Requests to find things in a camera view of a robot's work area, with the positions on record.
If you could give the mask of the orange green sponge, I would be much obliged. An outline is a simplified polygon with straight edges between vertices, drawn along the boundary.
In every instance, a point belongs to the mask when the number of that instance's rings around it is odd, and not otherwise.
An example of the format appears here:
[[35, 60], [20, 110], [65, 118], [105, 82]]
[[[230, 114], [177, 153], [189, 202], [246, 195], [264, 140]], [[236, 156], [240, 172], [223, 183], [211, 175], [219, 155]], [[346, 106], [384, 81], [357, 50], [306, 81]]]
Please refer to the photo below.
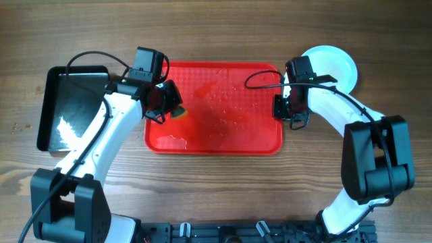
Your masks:
[[184, 117], [185, 115], [187, 115], [188, 112], [187, 110], [181, 106], [178, 105], [171, 113], [170, 113], [170, 118], [172, 119], [179, 119], [181, 117]]

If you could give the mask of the white plate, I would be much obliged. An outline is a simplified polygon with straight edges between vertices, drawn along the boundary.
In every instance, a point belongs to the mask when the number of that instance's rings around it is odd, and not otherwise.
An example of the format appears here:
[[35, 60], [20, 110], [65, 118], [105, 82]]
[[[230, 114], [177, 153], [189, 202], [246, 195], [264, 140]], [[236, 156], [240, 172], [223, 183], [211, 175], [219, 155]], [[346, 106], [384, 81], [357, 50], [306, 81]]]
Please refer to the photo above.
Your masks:
[[358, 81], [358, 69], [353, 58], [344, 50], [330, 45], [319, 45], [308, 49], [302, 56], [309, 57], [313, 71], [318, 76], [334, 77], [339, 90], [348, 94], [354, 90]]

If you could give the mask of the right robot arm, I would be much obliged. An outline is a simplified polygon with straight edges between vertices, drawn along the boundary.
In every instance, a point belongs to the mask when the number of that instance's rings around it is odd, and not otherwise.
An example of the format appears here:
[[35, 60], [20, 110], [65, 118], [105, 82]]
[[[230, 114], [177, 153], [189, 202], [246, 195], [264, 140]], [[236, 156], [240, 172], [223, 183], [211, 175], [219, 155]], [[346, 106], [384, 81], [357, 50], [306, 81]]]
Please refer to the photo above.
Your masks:
[[289, 95], [277, 95], [274, 114], [290, 123], [307, 122], [311, 113], [327, 120], [343, 137], [343, 188], [319, 211], [316, 241], [345, 240], [359, 232], [360, 222], [377, 208], [390, 207], [414, 186], [415, 174], [408, 124], [399, 115], [373, 111], [340, 90], [330, 75], [281, 78]]

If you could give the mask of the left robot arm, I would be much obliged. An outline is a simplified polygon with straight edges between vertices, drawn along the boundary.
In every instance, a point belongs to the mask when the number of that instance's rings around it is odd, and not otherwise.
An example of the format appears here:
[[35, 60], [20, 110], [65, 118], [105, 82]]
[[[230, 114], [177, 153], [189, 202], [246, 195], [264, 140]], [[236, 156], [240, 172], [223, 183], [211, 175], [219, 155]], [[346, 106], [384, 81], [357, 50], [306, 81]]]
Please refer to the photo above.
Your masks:
[[29, 229], [50, 242], [138, 242], [141, 222], [110, 211], [103, 185], [128, 134], [142, 119], [162, 124], [182, 103], [173, 80], [153, 86], [110, 83], [79, 143], [54, 169], [37, 169], [30, 183]]

